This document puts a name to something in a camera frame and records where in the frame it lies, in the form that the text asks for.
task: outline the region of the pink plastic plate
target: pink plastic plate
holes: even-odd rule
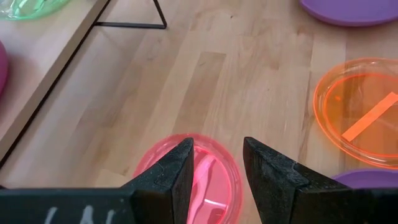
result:
[[[161,140],[141,159],[138,176],[185,138],[194,139],[194,175],[188,224],[236,223],[243,201],[238,168],[226,149],[199,134],[177,134]]]
[[[338,26],[373,26],[398,19],[397,0],[300,0],[317,19]]]

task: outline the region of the white marking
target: white marking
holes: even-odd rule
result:
[[[114,214],[116,214],[116,212],[114,212],[114,210],[108,211],[108,215],[106,216],[105,224],[112,224],[112,218],[113,218]]]
[[[51,224],[52,218],[55,215],[55,212],[57,212],[58,208],[57,207],[51,207],[49,209],[49,212],[47,213],[47,217],[45,218],[44,224]]]
[[[80,224],[94,224],[93,212],[94,208],[91,205],[87,205],[83,210],[83,216],[80,220]]]
[[[212,205],[215,205],[215,206],[220,207],[220,208],[226,208],[226,204],[223,204],[223,203],[214,202],[214,201],[208,200],[208,199],[205,199],[205,202],[207,202],[209,204],[212,204]]]

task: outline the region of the translucent plate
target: translucent plate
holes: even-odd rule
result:
[[[333,68],[315,89],[313,109],[340,149],[398,169],[398,61],[364,58]]]
[[[1,0],[0,19],[36,19],[59,10],[68,2],[69,0]]]

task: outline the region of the black metal frame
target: black metal frame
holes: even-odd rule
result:
[[[135,22],[96,22],[95,26],[106,26],[106,27],[122,27],[122,28],[140,28],[140,29],[166,29],[167,21],[163,15],[162,8],[157,0],[153,0],[159,13],[160,18],[162,19],[162,24],[147,24],[147,23],[135,23]]]

